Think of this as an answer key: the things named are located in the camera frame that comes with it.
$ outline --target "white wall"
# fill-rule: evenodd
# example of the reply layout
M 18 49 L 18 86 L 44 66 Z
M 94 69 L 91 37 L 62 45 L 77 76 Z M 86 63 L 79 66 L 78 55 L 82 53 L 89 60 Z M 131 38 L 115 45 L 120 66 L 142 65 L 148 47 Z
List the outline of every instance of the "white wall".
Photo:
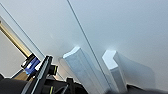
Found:
M 70 1 L 102 66 L 116 50 L 127 83 L 167 91 L 167 0 Z
M 12 77 L 21 67 L 25 56 L 0 31 L 0 73 L 4 77 Z
M 54 56 L 55 64 L 76 45 L 96 62 L 66 0 L 1 2 L 40 51 Z M 167 90 L 167 0 L 70 2 L 102 67 L 105 50 L 116 50 L 127 83 Z M 59 72 L 68 75 L 62 68 Z

